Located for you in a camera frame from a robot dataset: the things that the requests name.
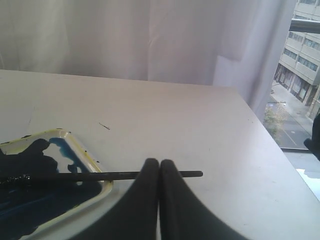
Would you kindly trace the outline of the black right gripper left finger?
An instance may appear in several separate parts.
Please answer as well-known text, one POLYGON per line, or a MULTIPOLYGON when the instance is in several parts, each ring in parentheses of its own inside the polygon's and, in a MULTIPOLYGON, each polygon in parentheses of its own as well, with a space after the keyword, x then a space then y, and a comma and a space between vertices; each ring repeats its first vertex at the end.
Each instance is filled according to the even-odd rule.
POLYGON ((145 160, 122 198, 73 240, 155 240, 157 237, 159 162, 145 160))

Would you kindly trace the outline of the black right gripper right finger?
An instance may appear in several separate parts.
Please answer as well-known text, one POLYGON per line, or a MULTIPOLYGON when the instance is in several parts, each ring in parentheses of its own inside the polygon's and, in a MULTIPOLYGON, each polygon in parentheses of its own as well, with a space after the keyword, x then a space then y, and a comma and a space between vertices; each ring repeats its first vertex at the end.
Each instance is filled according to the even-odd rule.
POLYGON ((214 215, 183 178, 202 177, 200 170, 179 171, 165 159, 159 169, 159 220, 162 240, 245 240, 214 215))

